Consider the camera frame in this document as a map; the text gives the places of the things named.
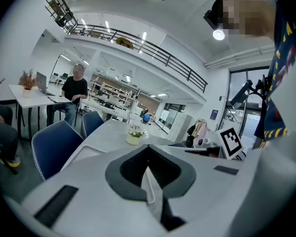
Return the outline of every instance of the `round ceiling light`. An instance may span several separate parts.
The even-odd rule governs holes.
[[[213,31],[213,37],[217,40],[223,40],[225,38],[225,33],[222,30],[217,29]]]

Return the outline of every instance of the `jeans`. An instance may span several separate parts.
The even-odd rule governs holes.
[[[0,105],[0,116],[4,119],[4,123],[0,122],[0,150],[4,158],[14,160],[19,139],[17,130],[11,126],[13,111],[8,106]]]
[[[71,125],[75,117],[75,109],[76,109],[76,105],[73,103],[48,105],[47,106],[47,126],[54,123],[55,111],[59,111],[59,110],[65,111],[65,115],[66,115],[65,121],[67,121],[67,123]]]

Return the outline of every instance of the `vase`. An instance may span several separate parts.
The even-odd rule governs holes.
[[[30,95],[31,95],[31,90],[23,88],[23,97],[29,98]]]
[[[126,137],[126,142],[130,145],[138,145],[140,143],[140,138],[137,137],[133,137],[132,135],[130,135],[129,133],[127,134]]]

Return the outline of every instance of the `laptop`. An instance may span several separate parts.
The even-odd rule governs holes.
[[[55,96],[54,93],[50,92],[46,88],[46,76],[41,74],[40,72],[36,73],[36,79],[37,79],[37,87],[46,95]]]

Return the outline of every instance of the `black metal railing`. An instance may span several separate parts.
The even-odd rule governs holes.
[[[45,0],[45,8],[67,34],[78,24],[65,0]]]
[[[133,34],[113,28],[107,29],[103,26],[82,24],[75,25],[69,34],[91,36],[93,38],[107,40],[113,43],[121,44],[125,47],[135,50],[136,52],[139,52],[140,54],[151,56],[153,59],[162,62],[166,67],[169,67],[181,74],[188,81],[200,88],[203,92],[205,91],[206,85],[208,84],[198,73],[196,73],[183,61],[179,60],[171,53],[158,47],[157,45]]]

